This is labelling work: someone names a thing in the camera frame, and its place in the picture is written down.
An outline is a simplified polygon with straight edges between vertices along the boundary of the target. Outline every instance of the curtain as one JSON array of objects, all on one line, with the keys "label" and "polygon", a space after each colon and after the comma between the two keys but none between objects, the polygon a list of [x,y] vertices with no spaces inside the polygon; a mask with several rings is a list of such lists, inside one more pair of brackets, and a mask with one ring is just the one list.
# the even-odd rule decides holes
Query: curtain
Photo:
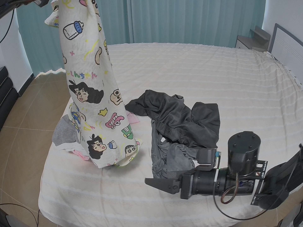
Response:
[{"label": "curtain", "polygon": [[[107,44],[130,43],[126,0],[96,0]],[[52,13],[50,2],[17,9],[19,31],[34,75],[64,68],[57,28],[44,24]]]},{"label": "curtain", "polygon": [[[262,27],[266,0],[96,0],[108,44],[171,42],[235,47]],[[51,5],[17,9],[35,75],[63,67],[57,28],[44,24]]]},{"label": "curtain", "polygon": [[237,35],[262,27],[266,0],[131,0],[139,42],[235,47]]}]

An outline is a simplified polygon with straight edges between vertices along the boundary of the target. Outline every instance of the white wall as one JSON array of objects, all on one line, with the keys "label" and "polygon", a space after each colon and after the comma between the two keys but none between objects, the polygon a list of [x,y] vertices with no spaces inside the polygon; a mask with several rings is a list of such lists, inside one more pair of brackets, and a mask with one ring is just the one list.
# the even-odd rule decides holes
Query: white wall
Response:
[{"label": "white wall", "polygon": [[303,41],[303,0],[266,0],[262,29],[272,36],[275,23]]},{"label": "white wall", "polygon": [[[11,18],[12,12],[0,19],[0,40],[5,35]],[[6,66],[17,92],[33,73],[18,29],[19,25],[15,11],[11,28],[0,44],[0,67]]]}]

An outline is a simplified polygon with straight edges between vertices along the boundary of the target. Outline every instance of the bed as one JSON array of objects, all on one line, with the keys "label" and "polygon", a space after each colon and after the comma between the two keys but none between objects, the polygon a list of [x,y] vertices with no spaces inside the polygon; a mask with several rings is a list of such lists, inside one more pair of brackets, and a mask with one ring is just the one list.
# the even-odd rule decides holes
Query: bed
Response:
[{"label": "bed", "polygon": [[[273,38],[272,43],[275,56],[277,40]],[[268,161],[267,169],[298,151],[303,139],[303,91],[289,70],[266,54],[197,44],[108,48],[125,104],[146,89],[182,95],[190,108],[197,101],[218,104],[221,167],[227,166],[229,137],[241,131],[260,136],[259,159]],[[52,144],[41,178],[39,208],[43,215],[65,227],[235,224],[237,221],[216,209],[212,196],[184,200],[180,193],[171,195],[144,184],[144,178],[152,177],[151,123],[148,117],[139,119],[132,129],[143,144],[138,156],[123,168],[98,169],[91,161],[58,151]],[[261,210],[251,206],[251,200],[252,196],[237,196],[219,207],[233,217],[248,218]]]}]

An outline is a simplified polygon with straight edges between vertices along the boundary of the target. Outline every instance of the dark gray garment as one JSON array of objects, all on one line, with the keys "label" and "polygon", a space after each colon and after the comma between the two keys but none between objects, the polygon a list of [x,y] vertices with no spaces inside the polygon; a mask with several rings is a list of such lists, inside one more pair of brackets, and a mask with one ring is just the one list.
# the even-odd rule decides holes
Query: dark gray garment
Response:
[{"label": "dark gray garment", "polygon": [[176,171],[188,171],[195,168],[195,160],[199,146],[187,147],[171,142],[163,137],[156,129],[156,123],[151,120],[151,160],[154,178],[172,178]]},{"label": "dark gray garment", "polygon": [[188,147],[217,148],[220,128],[217,104],[197,102],[190,110],[182,96],[146,90],[125,105],[125,109],[155,120],[157,131],[172,142]]},{"label": "dark gray garment", "polygon": [[77,130],[69,120],[68,115],[64,115],[58,122],[53,137],[51,138],[55,146],[59,146],[63,143],[74,143],[80,144]]}]

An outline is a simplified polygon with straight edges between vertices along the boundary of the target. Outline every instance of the striped bed sheet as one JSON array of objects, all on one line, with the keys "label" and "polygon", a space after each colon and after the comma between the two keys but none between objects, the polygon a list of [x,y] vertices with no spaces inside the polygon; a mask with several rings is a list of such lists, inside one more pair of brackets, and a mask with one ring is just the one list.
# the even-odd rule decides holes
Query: striped bed sheet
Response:
[{"label": "striped bed sheet", "polygon": [[[221,167],[227,166],[229,137],[241,131],[260,136],[259,159],[268,161],[267,169],[298,151],[303,136],[303,92],[287,70],[265,54],[196,44],[108,48],[125,104],[146,89],[182,95],[190,108],[197,101],[218,104]],[[43,215],[65,227],[235,224],[236,220],[216,209],[212,196],[184,200],[180,193],[170,195],[144,184],[144,178],[152,177],[151,124],[148,117],[139,119],[132,130],[143,144],[125,167],[98,169],[91,161],[55,150],[52,144],[41,178]],[[237,196],[219,207],[233,217],[248,218],[260,212],[250,205],[251,200],[252,196]]]}]

